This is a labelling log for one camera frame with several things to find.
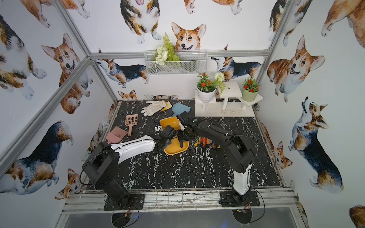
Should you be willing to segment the yellow plastic storage box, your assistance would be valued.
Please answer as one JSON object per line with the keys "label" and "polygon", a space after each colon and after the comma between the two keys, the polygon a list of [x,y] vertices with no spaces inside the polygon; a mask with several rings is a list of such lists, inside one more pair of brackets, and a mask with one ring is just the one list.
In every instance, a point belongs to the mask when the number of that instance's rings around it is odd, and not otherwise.
{"label": "yellow plastic storage box", "polygon": [[[176,116],[172,116],[169,118],[165,118],[160,120],[160,125],[163,128],[163,130],[169,125],[171,126],[173,129],[175,130],[182,130],[182,125],[180,124],[178,118]],[[179,139],[177,138],[177,136],[175,136],[172,139],[172,142],[170,145],[168,145],[165,149],[164,152],[167,155],[176,155],[179,153],[182,153],[184,151],[186,151],[189,147],[189,142],[182,142],[180,143]]]}

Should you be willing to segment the orange grey handle screwdriver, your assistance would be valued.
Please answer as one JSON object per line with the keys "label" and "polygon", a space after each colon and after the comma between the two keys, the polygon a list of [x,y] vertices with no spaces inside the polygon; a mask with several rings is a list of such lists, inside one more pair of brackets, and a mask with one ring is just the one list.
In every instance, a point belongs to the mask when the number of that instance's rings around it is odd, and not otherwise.
{"label": "orange grey handle screwdriver", "polygon": [[205,138],[205,137],[202,137],[202,138],[200,139],[200,144],[201,144],[202,146],[205,146],[205,145],[206,145],[206,138]]}

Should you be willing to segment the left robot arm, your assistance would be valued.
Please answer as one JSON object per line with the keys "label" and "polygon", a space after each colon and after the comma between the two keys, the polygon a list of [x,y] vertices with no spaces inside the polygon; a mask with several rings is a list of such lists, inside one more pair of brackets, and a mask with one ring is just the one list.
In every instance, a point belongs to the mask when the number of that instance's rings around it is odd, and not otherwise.
{"label": "left robot arm", "polygon": [[163,150],[172,144],[177,130],[167,126],[163,131],[152,135],[116,144],[101,142],[93,153],[86,159],[82,172],[89,178],[97,190],[103,190],[116,204],[129,204],[130,195],[123,184],[115,179],[120,163],[154,149]]}

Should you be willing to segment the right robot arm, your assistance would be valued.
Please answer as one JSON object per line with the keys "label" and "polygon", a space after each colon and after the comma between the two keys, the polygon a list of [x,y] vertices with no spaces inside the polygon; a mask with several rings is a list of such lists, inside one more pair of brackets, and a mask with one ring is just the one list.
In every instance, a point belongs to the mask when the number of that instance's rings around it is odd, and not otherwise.
{"label": "right robot arm", "polygon": [[187,112],[181,113],[177,118],[184,127],[181,133],[183,139],[205,137],[225,152],[227,162],[234,170],[232,200],[237,204],[243,203],[251,190],[251,168],[255,157],[247,137],[214,126],[204,119],[191,117]]}

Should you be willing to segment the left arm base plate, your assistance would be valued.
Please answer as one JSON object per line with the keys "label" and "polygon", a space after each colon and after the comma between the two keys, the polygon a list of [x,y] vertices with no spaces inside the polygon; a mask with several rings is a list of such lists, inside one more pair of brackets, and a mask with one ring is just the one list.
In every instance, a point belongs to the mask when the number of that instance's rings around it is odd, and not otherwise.
{"label": "left arm base plate", "polygon": [[104,205],[104,211],[121,211],[130,210],[136,207],[141,210],[144,206],[145,194],[131,194],[129,198],[124,199],[122,203],[114,202],[107,196]]}

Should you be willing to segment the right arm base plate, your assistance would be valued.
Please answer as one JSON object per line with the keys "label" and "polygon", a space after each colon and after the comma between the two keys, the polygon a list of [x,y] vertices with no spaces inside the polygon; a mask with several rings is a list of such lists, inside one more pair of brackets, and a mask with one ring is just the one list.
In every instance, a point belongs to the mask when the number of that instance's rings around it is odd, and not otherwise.
{"label": "right arm base plate", "polygon": [[233,191],[220,192],[218,203],[224,208],[260,205],[258,193],[256,191],[248,191],[243,196]]}

